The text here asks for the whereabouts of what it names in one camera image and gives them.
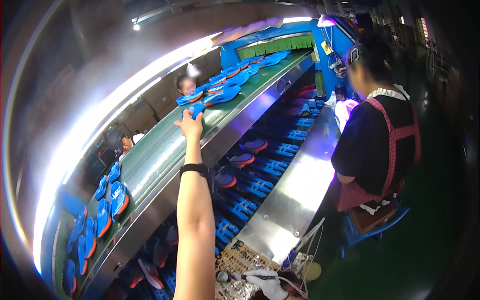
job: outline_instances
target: conveyor belt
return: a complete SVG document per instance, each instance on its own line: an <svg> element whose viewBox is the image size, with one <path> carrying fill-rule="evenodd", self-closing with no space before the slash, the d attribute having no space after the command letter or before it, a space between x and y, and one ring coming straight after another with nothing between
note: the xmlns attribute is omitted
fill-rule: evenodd
<svg viewBox="0 0 480 300"><path fill-rule="evenodd" d="M232 101L207 108L202 134L204 162L213 165L218 161L278 99L281 93L274 83L281 78L288 89L312 64L311 50L294 51L278 65L260 69ZM107 238L97 245L89 260L85 276L79 278L79 297L100 297L123 265L175 208L180 182L175 175L183 164L186 142L173 122L180 119L182 110L188 106L175 108L122 160L118 180L126 185L131 201L123 220L112 224ZM87 207L88 215L96 218L97 207L98 202L93 199Z"/></svg>

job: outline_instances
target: blue machine housing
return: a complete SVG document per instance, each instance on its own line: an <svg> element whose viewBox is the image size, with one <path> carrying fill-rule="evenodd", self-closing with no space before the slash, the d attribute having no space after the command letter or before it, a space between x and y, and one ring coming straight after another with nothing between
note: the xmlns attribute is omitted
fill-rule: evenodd
<svg viewBox="0 0 480 300"><path fill-rule="evenodd" d="M339 26L341 26L349 35L354 36L356 31L354 30L353 24L345 24L348 21L347 19L339 18ZM222 46L220 52L220 62L224 69L236 66L237 63L240 62L240 57L238 55L237 49L243 47L245 45L249 45L251 43L256 43L259 41L263 41L266 39L274 38L277 36L285 36L295 33L302 33L302 32L311 32L313 38L315 40L315 46L317 47L317 53L320 58L318 63L315 63L315 69L321 70L324 82L325 82L325 92L327 98L330 97L332 91L335 89L336 84L343 84L347 88L347 92L351 94L351 89L348 85L348 81L346 78L340 79L335 75L335 71L328 68L328 56L323 51L320 44L324 41L324 34L328 35L332 40L332 47L333 49L342 56L345 56L347 53L348 48L353 44L353 41L348 37L342 30L340 30L337 26L327 27L327 28L319 28L317 26L317 20L311 20L307 22L295 22L295 23L288 23L283 24L279 28L270 27L268 29L255 32L241 38L238 38L234 41L228 42ZM335 62L334 58L330 59L330 64Z"/></svg>

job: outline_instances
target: outstretched arm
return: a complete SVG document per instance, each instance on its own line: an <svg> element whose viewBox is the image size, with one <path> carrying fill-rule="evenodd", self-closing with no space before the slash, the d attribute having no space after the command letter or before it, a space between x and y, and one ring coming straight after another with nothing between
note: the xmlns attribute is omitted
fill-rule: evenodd
<svg viewBox="0 0 480 300"><path fill-rule="evenodd" d="M187 140L185 164L200 164L202 113L196 120L184 110L183 120L175 121ZM175 300L215 298L215 220L207 179L196 171L186 171L180 180L177 203L179 249Z"/></svg>

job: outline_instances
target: round hole in metal panel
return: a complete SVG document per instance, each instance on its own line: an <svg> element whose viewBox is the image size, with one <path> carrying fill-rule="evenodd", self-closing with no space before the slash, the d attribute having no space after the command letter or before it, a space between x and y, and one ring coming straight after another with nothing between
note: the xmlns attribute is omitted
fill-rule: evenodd
<svg viewBox="0 0 480 300"><path fill-rule="evenodd" d="M276 83L276 91L281 95L285 92L285 83L283 82L283 80L279 80L277 81Z"/></svg>

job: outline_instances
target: black shirt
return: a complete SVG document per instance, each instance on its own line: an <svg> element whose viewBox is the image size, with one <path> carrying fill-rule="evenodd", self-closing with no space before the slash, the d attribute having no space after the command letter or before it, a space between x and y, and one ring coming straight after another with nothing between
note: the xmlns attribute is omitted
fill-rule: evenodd
<svg viewBox="0 0 480 300"><path fill-rule="evenodd" d="M378 95L394 128L413 125L409 101ZM380 195L388 173L389 134L383 114L368 102L357 105L350 115L332 155L332 165L338 173L355 177L366 192ZM396 143L395 172L389 189L405 177L413 165L415 137L408 136Z"/></svg>

